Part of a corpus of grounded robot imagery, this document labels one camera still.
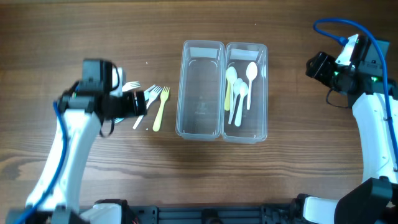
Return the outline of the yellow plastic fork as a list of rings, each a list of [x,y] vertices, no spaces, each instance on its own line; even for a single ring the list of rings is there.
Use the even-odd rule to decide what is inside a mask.
[[[155,132],[159,131],[159,129],[160,129],[161,122],[162,122],[162,116],[163,116],[163,112],[164,112],[164,106],[165,106],[165,102],[169,98],[169,93],[170,93],[170,88],[168,86],[165,86],[164,89],[162,90],[162,93],[160,94],[160,106],[159,106],[159,110],[157,112],[157,115],[155,117],[155,121],[154,121],[153,127],[152,127],[152,130]]]

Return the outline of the beige plastic fork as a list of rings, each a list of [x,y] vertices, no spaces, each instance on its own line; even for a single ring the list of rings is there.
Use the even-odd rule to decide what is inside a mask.
[[[126,92],[126,91],[130,91],[136,88],[139,88],[141,86],[141,84],[138,81],[135,82],[126,82],[123,87],[122,87],[122,91]]]

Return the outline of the white plastic fork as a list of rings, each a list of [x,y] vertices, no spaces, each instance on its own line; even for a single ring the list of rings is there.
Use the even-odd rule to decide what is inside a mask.
[[[159,96],[159,94],[162,91],[162,87],[160,86],[155,86],[153,90],[151,90],[149,92],[149,100],[146,104],[146,109],[149,109],[149,106],[157,99],[157,97]],[[133,129],[136,129],[139,125],[139,123],[141,122],[141,120],[143,119],[144,115],[141,115],[138,117],[137,121],[134,123],[134,126],[132,127]]]

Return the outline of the translucent plastic fork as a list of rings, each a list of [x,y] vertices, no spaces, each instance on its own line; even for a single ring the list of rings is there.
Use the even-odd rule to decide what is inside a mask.
[[[147,90],[144,91],[144,97],[145,100],[148,101],[149,100],[149,96],[150,96],[150,92],[156,87],[156,85],[152,85],[151,87],[149,87]]]

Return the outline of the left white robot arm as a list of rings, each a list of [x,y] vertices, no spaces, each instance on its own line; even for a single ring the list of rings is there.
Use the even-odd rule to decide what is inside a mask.
[[[106,121],[144,116],[143,91],[123,91],[117,66],[86,58],[82,78],[53,102],[57,131],[44,170],[23,209],[7,223],[139,223],[126,200],[97,201],[81,211],[80,188],[88,154]]]

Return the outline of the yellow plastic spoon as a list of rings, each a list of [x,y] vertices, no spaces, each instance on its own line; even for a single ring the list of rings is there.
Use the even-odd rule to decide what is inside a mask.
[[[225,94],[225,100],[224,100],[224,110],[229,111],[230,110],[230,93],[231,93],[231,85],[230,82],[227,80],[226,81],[226,94]]]

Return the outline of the white plastic spoon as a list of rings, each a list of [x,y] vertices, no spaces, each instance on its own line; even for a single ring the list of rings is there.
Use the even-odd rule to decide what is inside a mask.
[[[233,93],[234,93],[234,83],[237,80],[237,71],[234,67],[229,67],[226,70],[226,80],[230,82],[231,85],[231,93],[230,93],[230,110],[229,110],[229,118],[228,118],[228,123],[231,124],[232,118],[233,118],[233,112],[234,112],[234,105],[233,105]]]
[[[234,125],[240,127],[242,121],[243,114],[243,101],[244,97],[248,94],[248,85],[245,82],[242,82],[239,87],[239,103],[237,108],[236,117],[234,120]]]
[[[246,77],[248,78],[249,85],[248,85],[248,100],[247,100],[247,110],[251,108],[251,94],[252,94],[252,82],[257,77],[258,69],[255,62],[250,62],[246,69]]]

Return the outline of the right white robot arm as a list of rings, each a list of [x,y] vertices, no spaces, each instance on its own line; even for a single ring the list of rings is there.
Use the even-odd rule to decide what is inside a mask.
[[[337,58],[319,52],[306,74],[348,98],[363,155],[362,183],[339,200],[299,195],[292,215],[309,223],[397,223],[397,153],[388,122],[397,127],[397,83],[383,89],[382,64],[364,35],[348,37]]]

